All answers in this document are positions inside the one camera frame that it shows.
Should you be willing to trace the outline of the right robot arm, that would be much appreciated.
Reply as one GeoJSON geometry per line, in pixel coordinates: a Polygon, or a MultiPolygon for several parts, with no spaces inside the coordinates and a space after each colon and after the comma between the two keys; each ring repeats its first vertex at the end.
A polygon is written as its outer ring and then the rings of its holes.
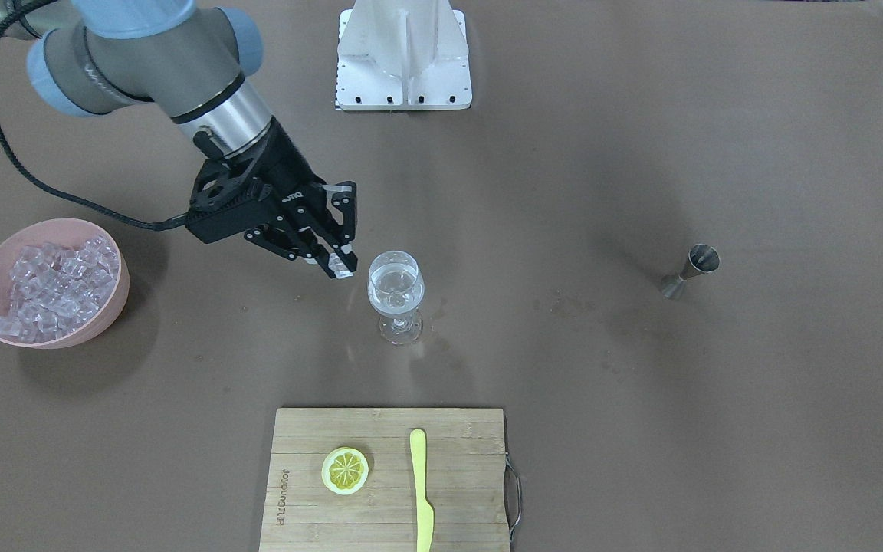
{"type": "Polygon", "coordinates": [[[67,202],[152,232],[185,228],[201,242],[232,235],[330,278],[358,267],[357,185],[323,181],[250,81],[262,64],[259,28],[245,11],[193,1],[0,1],[0,40],[30,41],[29,83],[56,111],[100,117],[153,104],[204,156],[187,210],[144,222],[53,188],[67,202]]]}

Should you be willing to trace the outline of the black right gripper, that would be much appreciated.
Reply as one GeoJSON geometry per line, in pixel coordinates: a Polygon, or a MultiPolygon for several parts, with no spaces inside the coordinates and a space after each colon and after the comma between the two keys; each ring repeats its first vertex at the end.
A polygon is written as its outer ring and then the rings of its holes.
{"type": "MultiPolygon", "coordinates": [[[[330,251],[311,229],[332,251],[344,245],[353,247],[358,218],[356,182],[323,184],[276,119],[270,119],[263,135],[246,150],[246,157],[250,160],[250,175],[257,181],[252,186],[253,198],[260,205],[245,231],[245,240],[285,261],[302,258],[336,279],[328,267],[330,251]],[[304,230],[272,224],[278,215],[304,230]]],[[[357,272],[355,252],[344,258],[347,266],[357,272]]]]}

